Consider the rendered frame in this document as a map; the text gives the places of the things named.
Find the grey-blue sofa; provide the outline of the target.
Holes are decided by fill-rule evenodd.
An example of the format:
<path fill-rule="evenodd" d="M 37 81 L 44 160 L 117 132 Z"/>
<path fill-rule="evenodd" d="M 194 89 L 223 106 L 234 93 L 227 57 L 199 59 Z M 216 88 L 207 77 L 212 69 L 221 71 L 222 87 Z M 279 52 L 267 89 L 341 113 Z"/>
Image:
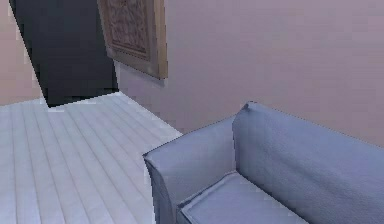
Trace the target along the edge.
<path fill-rule="evenodd" d="M 384 149 L 248 102 L 143 156 L 155 224 L 384 224 Z"/>

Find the wood framed wall picture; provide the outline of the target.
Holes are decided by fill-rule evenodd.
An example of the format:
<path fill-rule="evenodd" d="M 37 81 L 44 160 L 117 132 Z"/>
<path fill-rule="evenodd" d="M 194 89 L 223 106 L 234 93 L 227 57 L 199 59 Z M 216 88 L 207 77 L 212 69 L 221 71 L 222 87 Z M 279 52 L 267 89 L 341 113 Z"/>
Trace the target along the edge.
<path fill-rule="evenodd" d="M 159 80 L 168 77 L 164 0 L 97 0 L 107 55 Z"/>

